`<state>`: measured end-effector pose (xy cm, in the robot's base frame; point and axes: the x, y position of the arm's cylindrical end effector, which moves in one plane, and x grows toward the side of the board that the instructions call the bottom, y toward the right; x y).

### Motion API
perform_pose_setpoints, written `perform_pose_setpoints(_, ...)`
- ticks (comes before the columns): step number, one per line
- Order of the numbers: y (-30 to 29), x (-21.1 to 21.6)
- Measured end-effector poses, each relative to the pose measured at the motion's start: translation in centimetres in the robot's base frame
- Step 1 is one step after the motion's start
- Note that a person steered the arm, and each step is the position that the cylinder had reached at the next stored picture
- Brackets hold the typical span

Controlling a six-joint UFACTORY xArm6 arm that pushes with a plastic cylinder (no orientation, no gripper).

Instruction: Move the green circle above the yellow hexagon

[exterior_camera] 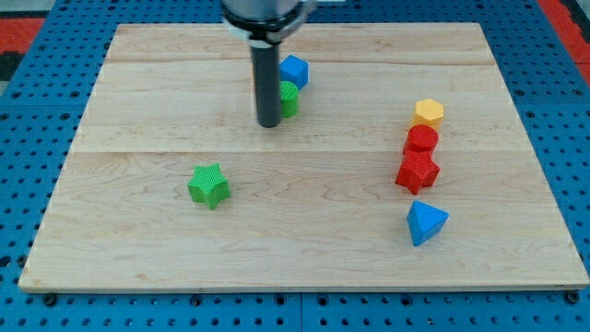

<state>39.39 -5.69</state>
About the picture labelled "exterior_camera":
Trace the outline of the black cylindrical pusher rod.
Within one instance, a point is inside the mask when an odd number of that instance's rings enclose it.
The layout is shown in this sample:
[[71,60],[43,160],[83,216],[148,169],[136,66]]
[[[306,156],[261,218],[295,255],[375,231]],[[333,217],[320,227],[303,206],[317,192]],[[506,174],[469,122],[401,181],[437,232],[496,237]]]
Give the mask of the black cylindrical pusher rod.
[[281,115],[279,46],[251,48],[254,102],[257,123],[264,128],[279,125]]

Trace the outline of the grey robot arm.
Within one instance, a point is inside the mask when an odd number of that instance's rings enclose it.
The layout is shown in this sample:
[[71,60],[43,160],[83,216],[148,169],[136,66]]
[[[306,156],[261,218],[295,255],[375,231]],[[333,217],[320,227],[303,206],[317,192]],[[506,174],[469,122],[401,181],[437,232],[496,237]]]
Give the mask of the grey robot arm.
[[250,47],[257,123],[280,124],[280,44],[315,10],[315,0],[221,0],[222,21]]

